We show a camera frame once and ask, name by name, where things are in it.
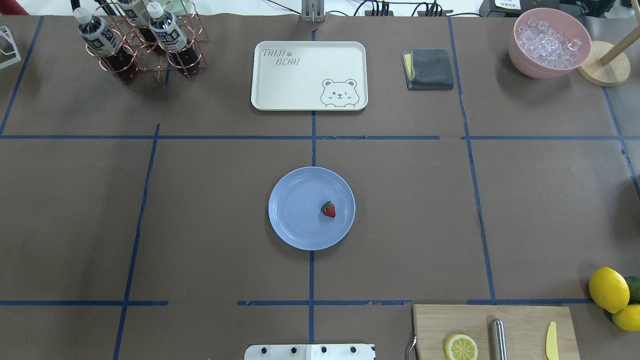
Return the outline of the blue plate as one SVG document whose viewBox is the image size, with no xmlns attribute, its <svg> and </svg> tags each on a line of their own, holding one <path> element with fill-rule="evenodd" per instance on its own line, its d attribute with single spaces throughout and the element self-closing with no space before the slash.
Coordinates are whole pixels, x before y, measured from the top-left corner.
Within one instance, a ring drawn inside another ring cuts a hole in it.
<svg viewBox="0 0 640 360">
<path fill-rule="evenodd" d="M 334 203 L 336 217 L 322 214 L 324 203 Z M 354 192 L 338 174 L 306 166 L 285 174 L 268 202 L 274 232 L 293 248 L 318 251 L 338 244 L 351 230 L 356 210 Z"/>
</svg>

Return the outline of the red strawberry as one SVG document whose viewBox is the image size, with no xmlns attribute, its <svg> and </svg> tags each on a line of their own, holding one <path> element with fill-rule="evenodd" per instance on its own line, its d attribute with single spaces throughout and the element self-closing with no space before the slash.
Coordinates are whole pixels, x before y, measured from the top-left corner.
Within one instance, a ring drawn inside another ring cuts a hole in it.
<svg viewBox="0 0 640 360">
<path fill-rule="evenodd" d="M 335 218 L 336 217 L 336 208 L 335 205 L 332 201 L 327 201 L 325 203 L 323 203 L 323 205 L 320 208 L 320 212 L 325 216 L 325 217 L 329 217 L 329 218 Z"/>
</svg>

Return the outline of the cream bear tray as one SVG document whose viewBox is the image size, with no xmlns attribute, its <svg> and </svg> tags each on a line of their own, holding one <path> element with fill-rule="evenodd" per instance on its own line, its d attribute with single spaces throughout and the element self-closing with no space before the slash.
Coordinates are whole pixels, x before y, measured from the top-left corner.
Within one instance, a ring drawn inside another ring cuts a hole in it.
<svg viewBox="0 0 640 360">
<path fill-rule="evenodd" d="M 260 111 L 361 111 L 369 102 L 356 41 L 263 41 L 254 48 L 251 104 Z"/>
</svg>

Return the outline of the grey folded cloth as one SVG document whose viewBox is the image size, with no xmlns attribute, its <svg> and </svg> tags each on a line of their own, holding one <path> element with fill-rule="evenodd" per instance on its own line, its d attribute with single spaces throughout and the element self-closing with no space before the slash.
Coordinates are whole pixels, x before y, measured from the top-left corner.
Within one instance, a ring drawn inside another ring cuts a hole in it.
<svg viewBox="0 0 640 360">
<path fill-rule="evenodd" d="M 407 89 L 450 91 L 454 87 L 450 52 L 446 48 L 414 48 L 401 55 Z"/>
</svg>

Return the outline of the lemon half slice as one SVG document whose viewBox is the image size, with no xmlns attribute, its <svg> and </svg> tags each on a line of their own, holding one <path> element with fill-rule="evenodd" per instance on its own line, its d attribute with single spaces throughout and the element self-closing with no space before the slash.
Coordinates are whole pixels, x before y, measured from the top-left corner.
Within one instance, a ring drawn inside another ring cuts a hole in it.
<svg viewBox="0 0 640 360">
<path fill-rule="evenodd" d="M 443 352 L 448 360 L 477 360 L 478 346 L 473 338 L 464 333 L 454 333 L 445 341 Z"/>
</svg>

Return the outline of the bottle white cap left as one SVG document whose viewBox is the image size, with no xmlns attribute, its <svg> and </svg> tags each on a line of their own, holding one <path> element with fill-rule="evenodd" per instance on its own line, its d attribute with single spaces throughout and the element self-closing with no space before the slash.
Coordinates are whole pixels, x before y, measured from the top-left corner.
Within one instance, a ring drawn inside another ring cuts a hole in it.
<svg viewBox="0 0 640 360">
<path fill-rule="evenodd" d="M 191 78 L 196 75 L 201 58 L 194 48 L 194 42 L 183 32 L 176 15 L 155 1 L 149 2 L 146 9 L 150 16 L 149 27 L 160 47 L 167 52 L 169 63 L 184 76 Z"/>
</svg>

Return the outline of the bottle white cap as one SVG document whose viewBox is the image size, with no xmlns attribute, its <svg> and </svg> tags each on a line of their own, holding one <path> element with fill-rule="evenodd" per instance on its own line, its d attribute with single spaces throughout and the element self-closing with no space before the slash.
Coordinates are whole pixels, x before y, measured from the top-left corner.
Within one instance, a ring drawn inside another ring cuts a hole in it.
<svg viewBox="0 0 640 360">
<path fill-rule="evenodd" d="M 149 45 L 153 51 L 162 55 L 164 50 L 158 45 L 158 39 L 149 27 L 151 17 L 147 11 L 148 0 L 117 0 L 116 2 L 137 29 L 144 44 Z"/>
<path fill-rule="evenodd" d="M 78 34 L 100 63 L 122 82 L 134 80 L 138 66 L 133 55 L 123 47 L 121 35 L 111 30 L 103 18 L 84 7 L 74 9 L 73 16 L 78 22 Z"/>
<path fill-rule="evenodd" d="M 194 42 L 183 32 L 176 15 L 155 1 L 149 2 L 146 9 L 150 16 L 149 27 L 160 47 L 167 52 L 169 63 L 184 76 L 191 78 L 196 75 L 201 58 L 194 48 Z"/>
</svg>

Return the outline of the bottle white cap lower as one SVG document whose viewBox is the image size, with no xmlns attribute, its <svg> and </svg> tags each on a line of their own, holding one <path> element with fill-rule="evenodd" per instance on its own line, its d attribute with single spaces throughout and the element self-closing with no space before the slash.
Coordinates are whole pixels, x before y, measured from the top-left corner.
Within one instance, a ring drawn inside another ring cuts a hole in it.
<svg viewBox="0 0 640 360">
<path fill-rule="evenodd" d="M 151 17 L 147 11 L 148 0 L 117 0 L 116 2 L 137 29 L 144 44 L 149 45 L 153 51 L 162 55 L 164 50 L 158 45 L 158 39 L 149 27 Z"/>
</svg>

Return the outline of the steel muddler black tip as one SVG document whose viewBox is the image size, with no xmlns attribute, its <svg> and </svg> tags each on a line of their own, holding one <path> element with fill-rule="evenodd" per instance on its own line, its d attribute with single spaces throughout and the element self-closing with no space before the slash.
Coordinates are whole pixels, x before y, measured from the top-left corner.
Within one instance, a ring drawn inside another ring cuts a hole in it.
<svg viewBox="0 0 640 360">
<path fill-rule="evenodd" d="M 501 319 L 494 318 L 490 321 L 490 335 L 494 360 L 507 360 L 505 324 Z"/>
</svg>

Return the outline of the wooden cutting board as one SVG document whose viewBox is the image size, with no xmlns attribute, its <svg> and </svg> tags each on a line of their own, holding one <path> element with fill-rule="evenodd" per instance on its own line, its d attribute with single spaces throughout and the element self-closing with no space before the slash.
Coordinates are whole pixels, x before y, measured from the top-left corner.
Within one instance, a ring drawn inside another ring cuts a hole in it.
<svg viewBox="0 0 640 360">
<path fill-rule="evenodd" d="M 556 324 L 558 358 L 581 358 L 568 307 L 414 304 L 412 311 L 419 360 L 446 360 L 446 341 L 455 334 L 475 341 L 478 360 L 496 358 L 495 339 L 503 341 L 508 360 L 546 360 L 551 322 Z"/>
</svg>

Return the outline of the bottle white cap right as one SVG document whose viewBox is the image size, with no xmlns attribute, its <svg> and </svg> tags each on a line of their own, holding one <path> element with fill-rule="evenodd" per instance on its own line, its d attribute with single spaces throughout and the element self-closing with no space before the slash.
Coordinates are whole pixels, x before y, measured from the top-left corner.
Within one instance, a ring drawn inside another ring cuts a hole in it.
<svg viewBox="0 0 640 360">
<path fill-rule="evenodd" d="M 138 66 L 133 55 L 123 47 L 121 35 L 111 30 L 103 18 L 84 7 L 74 9 L 73 16 L 78 22 L 78 34 L 100 63 L 122 82 L 134 80 Z"/>
</svg>

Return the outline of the pink bowl with ice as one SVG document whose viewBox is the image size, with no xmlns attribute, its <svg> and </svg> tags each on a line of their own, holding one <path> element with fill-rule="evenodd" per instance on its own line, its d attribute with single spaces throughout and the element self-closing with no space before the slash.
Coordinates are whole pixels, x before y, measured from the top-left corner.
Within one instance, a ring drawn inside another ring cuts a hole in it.
<svg viewBox="0 0 640 360">
<path fill-rule="evenodd" d="M 522 13 L 509 41 L 510 61 L 534 79 L 566 75 L 582 66 L 591 50 L 592 40 L 583 23 L 550 7 Z"/>
</svg>

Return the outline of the yellow plastic knife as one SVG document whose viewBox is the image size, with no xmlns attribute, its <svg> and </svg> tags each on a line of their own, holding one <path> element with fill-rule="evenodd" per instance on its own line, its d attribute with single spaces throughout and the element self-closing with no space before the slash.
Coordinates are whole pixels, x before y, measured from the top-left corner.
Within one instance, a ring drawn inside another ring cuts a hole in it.
<svg viewBox="0 0 640 360">
<path fill-rule="evenodd" d="M 545 335 L 545 355 L 547 360 L 558 360 L 558 338 L 557 338 L 557 323 L 550 321 L 547 326 Z"/>
</svg>

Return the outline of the yellow lemon round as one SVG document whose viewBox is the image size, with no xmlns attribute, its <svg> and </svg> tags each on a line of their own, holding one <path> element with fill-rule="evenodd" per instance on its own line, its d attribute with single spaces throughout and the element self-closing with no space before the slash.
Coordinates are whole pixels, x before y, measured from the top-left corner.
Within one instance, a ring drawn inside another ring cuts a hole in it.
<svg viewBox="0 0 640 360">
<path fill-rule="evenodd" d="M 618 313 L 630 302 L 627 281 L 614 269 L 603 266 L 589 278 L 589 294 L 600 308 L 610 314 Z"/>
</svg>

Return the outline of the wooden stand round base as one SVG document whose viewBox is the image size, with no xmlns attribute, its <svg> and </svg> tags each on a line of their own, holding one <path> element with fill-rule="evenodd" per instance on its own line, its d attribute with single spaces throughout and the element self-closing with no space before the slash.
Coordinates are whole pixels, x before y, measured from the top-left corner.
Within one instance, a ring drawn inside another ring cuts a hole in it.
<svg viewBox="0 0 640 360">
<path fill-rule="evenodd" d="M 631 64 L 624 50 L 640 38 L 640 27 L 636 27 L 620 42 L 613 45 L 605 41 L 591 41 L 590 53 L 577 68 L 587 81 L 601 87 L 615 87 L 626 82 L 631 73 Z"/>
</svg>

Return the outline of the green lime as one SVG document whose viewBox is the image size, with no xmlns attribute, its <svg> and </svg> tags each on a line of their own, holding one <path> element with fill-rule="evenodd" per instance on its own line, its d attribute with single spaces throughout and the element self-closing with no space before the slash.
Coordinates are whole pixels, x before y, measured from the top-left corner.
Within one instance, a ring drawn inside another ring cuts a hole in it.
<svg viewBox="0 0 640 360">
<path fill-rule="evenodd" d="M 625 276 L 629 293 L 630 304 L 638 305 L 640 303 L 640 276 Z"/>
</svg>

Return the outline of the yellow lemon oval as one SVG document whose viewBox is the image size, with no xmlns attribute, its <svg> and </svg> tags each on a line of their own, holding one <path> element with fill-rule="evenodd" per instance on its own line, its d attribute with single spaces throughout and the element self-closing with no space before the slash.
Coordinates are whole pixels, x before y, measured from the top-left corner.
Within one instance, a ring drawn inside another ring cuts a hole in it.
<svg viewBox="0 0 640 360">
<path fill-rule="evenodd" d="M 640 332 L 640 305 L 629 304 L 616 313 L 611 314 L 614 324 L 627 332 Z"/>
</svg>

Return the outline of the red cylinder bottle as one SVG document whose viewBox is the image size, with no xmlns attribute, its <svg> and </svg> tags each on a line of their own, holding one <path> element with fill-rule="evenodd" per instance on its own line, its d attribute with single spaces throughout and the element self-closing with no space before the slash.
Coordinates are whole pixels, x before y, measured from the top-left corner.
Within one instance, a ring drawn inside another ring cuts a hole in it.
<svg viewBox="0 0 640 360">
<path fill-rule="evenodd" d="M 2 16 L 30 15 L 17 0 L 0 0 L 0 14 Z"/>
</svg>

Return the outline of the aluminium frame post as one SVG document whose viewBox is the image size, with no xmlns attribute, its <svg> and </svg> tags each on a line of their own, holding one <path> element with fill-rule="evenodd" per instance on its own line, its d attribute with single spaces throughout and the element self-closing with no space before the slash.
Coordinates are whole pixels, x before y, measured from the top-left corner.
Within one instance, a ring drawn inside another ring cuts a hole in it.
<svg viewBox="0 0 640 360">
<path fill-rule="evenodd" d="M 301 22 L 324 23 L 326 19 L 325 0 L 302 0 Z"/>
</svg>

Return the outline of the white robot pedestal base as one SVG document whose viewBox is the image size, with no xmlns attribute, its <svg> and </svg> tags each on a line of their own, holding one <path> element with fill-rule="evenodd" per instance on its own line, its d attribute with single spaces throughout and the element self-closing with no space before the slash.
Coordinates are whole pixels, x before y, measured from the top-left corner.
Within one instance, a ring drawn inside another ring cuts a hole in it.
<svg viewBox="0 0 640 360">
<path fill-rule="evenodd" d="M 373 344 L 254 344 L 247 347 L 245 360 L 375 360 Z"/>
</svg>

